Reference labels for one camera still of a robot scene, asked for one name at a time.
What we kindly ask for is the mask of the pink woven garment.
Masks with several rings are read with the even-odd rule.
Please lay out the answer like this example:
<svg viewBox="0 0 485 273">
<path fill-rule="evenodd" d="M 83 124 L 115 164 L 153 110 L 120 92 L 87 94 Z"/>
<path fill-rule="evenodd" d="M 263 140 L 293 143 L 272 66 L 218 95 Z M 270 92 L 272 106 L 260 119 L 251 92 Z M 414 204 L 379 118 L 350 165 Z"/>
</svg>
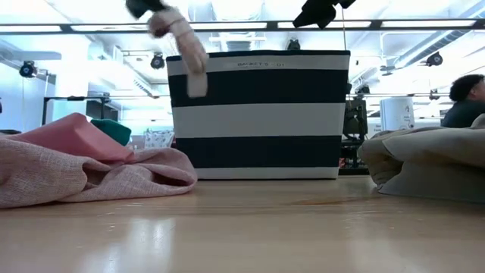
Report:
<svg viewBox="0 0 485 273">
<path fill-rule="evenodd" d="M 0 209 L 175 196 L 189 192 L 198 180 L 188 157 L 176 149 L 138 150 L 133 157 L 108 164 L 2 138 Z"/>
</svg>

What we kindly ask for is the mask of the pale pink cloth strip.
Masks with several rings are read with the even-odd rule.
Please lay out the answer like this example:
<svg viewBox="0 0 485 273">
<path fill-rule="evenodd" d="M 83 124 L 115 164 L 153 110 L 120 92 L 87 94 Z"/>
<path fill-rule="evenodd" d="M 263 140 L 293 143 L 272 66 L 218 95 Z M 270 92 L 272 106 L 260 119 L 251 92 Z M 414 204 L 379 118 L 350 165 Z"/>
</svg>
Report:
<svg viewBox="0 0 485 273">
<path fill-rule="evenodd" d="M 185 17 L 174 8 L 156 11 L 148 21 L 148 28 L 154 37 L 162 37 L 165 33 L 174 35 L 187 71 L 187 95 L 190 98 L 206 96 L 208 54 Z"/>
</svg>

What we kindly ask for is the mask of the black equipment rack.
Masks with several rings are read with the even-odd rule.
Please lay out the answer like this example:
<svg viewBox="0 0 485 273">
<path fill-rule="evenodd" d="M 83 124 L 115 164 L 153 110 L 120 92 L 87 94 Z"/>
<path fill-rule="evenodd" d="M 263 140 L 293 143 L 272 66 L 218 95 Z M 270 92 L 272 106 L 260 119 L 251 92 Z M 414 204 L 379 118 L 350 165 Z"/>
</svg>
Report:
<svg viewBox="0 0 485 273">
<path fill-rule="evenodd" d="M 368 175 L 367 165 L 358 157 L 358 150 L 368 133 L 365 95 L 370 93 L 368 85 L 355 91 L 355 97 L 346 101 L 343 139 L 340 148 L 339 175 Z"/>
</svg>

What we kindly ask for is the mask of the navy white striped fabric basket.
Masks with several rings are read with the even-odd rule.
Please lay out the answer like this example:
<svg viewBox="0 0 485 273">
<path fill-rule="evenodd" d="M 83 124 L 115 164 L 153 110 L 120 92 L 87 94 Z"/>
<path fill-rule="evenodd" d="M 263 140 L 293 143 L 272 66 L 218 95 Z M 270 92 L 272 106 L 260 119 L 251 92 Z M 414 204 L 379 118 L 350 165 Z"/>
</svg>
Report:
<svg viewBox="0 0 485 273">
<path fill-rule="evenodd" d="M 218 52 L 200 77 L 167 58 L 176 146 L 201 179 L 334 179 L 350 54 Z"/>
</svg>

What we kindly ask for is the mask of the person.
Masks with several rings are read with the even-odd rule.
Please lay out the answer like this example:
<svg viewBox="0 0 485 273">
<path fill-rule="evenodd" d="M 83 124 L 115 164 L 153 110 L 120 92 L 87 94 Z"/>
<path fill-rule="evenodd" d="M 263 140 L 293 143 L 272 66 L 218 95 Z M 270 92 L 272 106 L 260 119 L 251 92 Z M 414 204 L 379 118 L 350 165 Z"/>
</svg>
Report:
<svg viewBox="0 0 485 273">
<path fill-rule="evenodd" d="M 469 74 L 455 80 L 449 91 L 454 102 L 441 122 L 442 127 L 470 127 L 474 120 L 485 114 L 485 75 Z"/>
</svg>

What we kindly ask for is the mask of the white cylindrical appliance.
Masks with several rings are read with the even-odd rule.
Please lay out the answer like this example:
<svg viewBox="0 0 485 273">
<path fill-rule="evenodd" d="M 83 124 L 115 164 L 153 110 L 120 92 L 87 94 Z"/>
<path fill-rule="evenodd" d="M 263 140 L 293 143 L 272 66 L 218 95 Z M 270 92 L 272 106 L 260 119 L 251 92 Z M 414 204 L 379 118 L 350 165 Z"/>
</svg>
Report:
<svg viewBox="0 0 485 273">
<path fill-rule="evenodd" d="M 382 130 L 409 130 L 415 127 L 412 97 L 392 97 L 380 101 Z"/>
</svg>

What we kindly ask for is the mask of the white patterned bag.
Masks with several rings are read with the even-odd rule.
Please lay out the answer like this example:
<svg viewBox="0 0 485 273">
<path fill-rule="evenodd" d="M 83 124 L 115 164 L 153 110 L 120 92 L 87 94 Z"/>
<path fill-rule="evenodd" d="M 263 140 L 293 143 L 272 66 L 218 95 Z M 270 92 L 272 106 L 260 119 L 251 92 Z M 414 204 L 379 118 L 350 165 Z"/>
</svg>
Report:
<svg viewBox="0 0 485 273">
<path fill-rule="evenodd" d="M 174 141 L 173 130 L 147 130 L 144 133 L 145 148 L 146 149 L 159 149 L 170 148 Z"/>
</svg>

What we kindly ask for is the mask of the green garment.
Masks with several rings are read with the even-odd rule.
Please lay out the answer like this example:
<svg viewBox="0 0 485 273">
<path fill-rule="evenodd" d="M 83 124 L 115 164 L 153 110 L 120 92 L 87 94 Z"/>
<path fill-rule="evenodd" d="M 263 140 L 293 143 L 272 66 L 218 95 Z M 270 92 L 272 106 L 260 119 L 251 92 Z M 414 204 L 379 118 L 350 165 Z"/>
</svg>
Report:
<svg viewBox="0 0 485 273">
<path fill-rule="evenodd" d="M 127 145 L 130 141 L 132 130 L 116 121 L 109 119 L 92 119 L 90 123 L 122 146 Z"/>
</svg>

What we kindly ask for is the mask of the black metal stand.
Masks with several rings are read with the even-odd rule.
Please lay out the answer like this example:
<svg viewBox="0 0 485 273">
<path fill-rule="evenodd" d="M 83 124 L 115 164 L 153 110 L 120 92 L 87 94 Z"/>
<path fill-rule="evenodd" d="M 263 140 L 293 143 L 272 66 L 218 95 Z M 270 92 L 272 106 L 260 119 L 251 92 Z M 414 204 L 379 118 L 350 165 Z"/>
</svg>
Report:
<svg viewBox="0 0 485 273">
<path fill-rule="evenodd" d="M 46 124 L 47 118 L 47 104 L 50 100 L 65 100 L 69 102 L 82 102 L 87 100 L 98 100 L 101 103 L 100 118 L 105 117 L 105 105 L 110 100 L 109 96 L 68 96 L 68 97 L 44 97 L 42 107 L 42 125 Z"/>
</svg>

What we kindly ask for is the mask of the red smooth garment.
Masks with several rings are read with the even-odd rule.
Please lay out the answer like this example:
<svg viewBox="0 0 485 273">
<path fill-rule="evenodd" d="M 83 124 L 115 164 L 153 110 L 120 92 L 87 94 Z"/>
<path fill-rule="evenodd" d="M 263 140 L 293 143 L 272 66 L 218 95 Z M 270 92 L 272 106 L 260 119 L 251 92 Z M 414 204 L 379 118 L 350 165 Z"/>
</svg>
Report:
<svg viewBox="0 0 485 273">
<path fill-rule="evenodd" d="M 135 159 L 132 150 L 113 140 L 79 113 L 7 138 L 100 162 L 127 163 Z"/>
</svg>

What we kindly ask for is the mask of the beige garment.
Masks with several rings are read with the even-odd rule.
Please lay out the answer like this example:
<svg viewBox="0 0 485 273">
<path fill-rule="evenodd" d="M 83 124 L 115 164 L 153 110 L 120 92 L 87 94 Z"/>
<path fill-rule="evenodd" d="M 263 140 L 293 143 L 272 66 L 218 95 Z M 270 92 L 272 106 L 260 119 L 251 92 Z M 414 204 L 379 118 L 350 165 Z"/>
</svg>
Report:
<svg viewBox="0 0 485 273">
<path fill-rule="evenodd" d="M 485 114 L 466 128 L 384 131 L 358 156 L 381 194 L 485 204 Z"/>
</svg>

